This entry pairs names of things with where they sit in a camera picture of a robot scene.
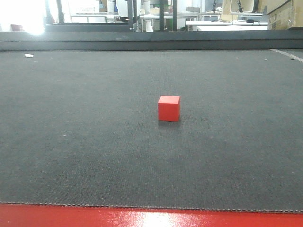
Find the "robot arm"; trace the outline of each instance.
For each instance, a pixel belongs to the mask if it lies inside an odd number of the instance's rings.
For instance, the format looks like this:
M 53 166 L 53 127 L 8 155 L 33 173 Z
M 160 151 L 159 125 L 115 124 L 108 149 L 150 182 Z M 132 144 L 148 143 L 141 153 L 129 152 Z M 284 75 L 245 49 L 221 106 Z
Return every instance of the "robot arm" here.
M 115 0 L 107 0 L 107 22 L 114 22 L 115 20 Z
M 152 14 L 151 14 L 151 1 L 150 0 L 144 0 L 144 20 L 146 23 L 146 31 L 147 32 L 153 32 L 152 28 Z

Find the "dark gray mat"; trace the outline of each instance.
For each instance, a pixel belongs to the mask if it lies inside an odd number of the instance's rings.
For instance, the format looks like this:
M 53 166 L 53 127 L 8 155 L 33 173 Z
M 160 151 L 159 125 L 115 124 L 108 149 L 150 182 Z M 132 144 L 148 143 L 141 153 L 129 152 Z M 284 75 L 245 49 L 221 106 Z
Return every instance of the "dark gray mat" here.
M 286 49 L 282 50 L 288 54 L 292 54 L 296 57 L 303 58 L 303 50 L 302 49 Z
M 0 202 L 303 211 L 299 61 L 31 53 L 0 52 Z M 160 95 L 180 122 L 158 122 Z

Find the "bright light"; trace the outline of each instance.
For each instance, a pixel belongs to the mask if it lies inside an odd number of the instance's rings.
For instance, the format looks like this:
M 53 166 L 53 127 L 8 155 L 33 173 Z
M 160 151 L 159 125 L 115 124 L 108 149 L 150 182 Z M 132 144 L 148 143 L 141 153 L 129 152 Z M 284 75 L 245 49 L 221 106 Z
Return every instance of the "bright light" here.
M 175 222 L 165 213 L 146 213 L 142 218 L 142 227 L 172 227 Z
M 22 25 L 26 32 L 40 34 L 44 32 L 43 0 L 0 1 L 0 23 L 3 31 L 9 31 L 11 24 Z
M 192 6 L 193 1 L 192 0 L 186 0 L 186 6 Z

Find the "red edge strip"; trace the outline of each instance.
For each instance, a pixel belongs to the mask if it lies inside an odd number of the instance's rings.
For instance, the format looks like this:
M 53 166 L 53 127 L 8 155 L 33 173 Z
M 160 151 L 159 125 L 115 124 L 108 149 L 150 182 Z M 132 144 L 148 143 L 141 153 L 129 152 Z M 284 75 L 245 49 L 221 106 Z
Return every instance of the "red edge strip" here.
M 1 227 L 303 227 L 303 214 L 0 204 Z

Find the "black pole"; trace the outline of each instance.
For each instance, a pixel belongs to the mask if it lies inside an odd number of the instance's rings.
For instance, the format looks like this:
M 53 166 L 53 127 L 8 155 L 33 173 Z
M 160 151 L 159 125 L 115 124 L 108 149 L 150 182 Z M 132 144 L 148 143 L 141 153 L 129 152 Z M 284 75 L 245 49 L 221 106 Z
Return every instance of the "black pole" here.
M 216 13 L 216 9 L 217 9 L 217 3 L 216 3 L 216 0 L 214 0 L 214 2 L 213 2 L 213 13 Z
M 127 0 L 127 8 L 128 8 L 128 25 L 129 30 L 133 30 L 134 19 L 133 19 L 133 0 Z
M 63 15 L 63 11 L 62 11 L 61 0 L 57 0 L 57 8 L 58 8 L 59 23 L 63 24 L 64 23 L 64 15 Z
M 178 9 L 177 0 L 173 0 L 173 6 L 172 6 L 172 30 L 174 32 L 178 30 L 178 27 L 177 27 L 177 9 Z
M 160 31 L 164 32 L 164 0 L 160 0 Z
M 239 6 L 239 12 L 240 13 L 243 13 L 243 7 L 241 7 L 241 0 L 239 0 L 239 2 L 238 2 L 238 6 Z
M 258 6 L 259 6 L 259 0 L 254 0 L 254 9 L 253 9 L 253 12 L 257 12 L 258 11 Z
M 134 24 L 138 21 L 137 0 L 133 0 L 134 4 Z

